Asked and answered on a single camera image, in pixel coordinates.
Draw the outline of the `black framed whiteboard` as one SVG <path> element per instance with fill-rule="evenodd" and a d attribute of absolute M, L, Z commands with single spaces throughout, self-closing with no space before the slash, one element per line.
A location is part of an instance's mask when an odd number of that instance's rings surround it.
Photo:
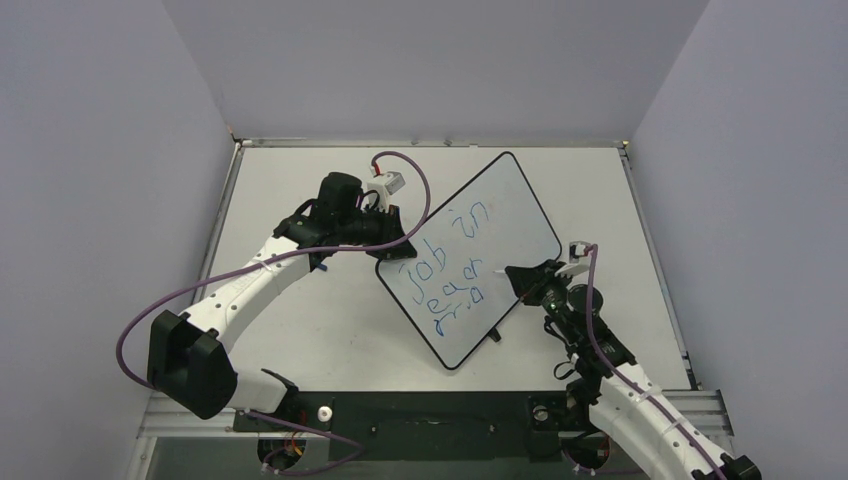
<path fill-rule="evenodd" d="M 503 152 L 431 213 L 413 259 L 376 275 L 447 370 L 455 370 L 518 302 L 507 266 L 533 267 L 565 248 L 517 158 Z"/>

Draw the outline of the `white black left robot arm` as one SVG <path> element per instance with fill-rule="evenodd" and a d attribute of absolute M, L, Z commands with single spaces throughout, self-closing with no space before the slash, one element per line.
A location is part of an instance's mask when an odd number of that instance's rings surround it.
<path fill-rule="evenodd" d="M 150 329 L 148 382 L 201 419 L 247 408 L 258 410 L 272 429 L 291 427 L 299 406 L 286 395 L 292 383 L 267 369 L 238 372 L 229 353 L 260 313 L 335 248 L 363 247 L 380 260 L 415 257 L 400 209 L 390 202 L 404 184 L 394 171 L 368 183 L 328 174 L 318 195 L 284 218 L 238 275 L 218 279 L 213 293 L 180 314 L 157 315 Z"/>

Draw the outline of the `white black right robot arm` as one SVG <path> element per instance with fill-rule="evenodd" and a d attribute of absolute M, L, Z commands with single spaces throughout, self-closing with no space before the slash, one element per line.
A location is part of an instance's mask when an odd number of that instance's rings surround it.
<path fill-rule="evenodd" d="M 607 326 L 593 259 L 508 266 L 504 273 L 521 303 L 542 308 L 564 342 L 579 376 L 563 402 L 572 424 L 606 434 L 652 479 L 761 478 L 750 458 L 733 456 L 677 409 Z"/>

